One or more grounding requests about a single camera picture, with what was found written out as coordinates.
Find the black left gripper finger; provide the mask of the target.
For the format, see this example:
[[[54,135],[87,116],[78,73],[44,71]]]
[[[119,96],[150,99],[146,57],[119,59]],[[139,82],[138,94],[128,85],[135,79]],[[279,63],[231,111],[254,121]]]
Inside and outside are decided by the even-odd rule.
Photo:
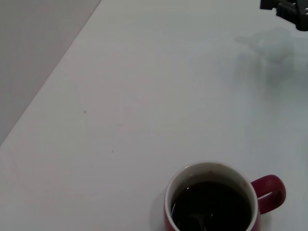
[[[308,30],[308,0],[261,0],[260,9],[276,9],[276,16],[295,25],[299,31]]]

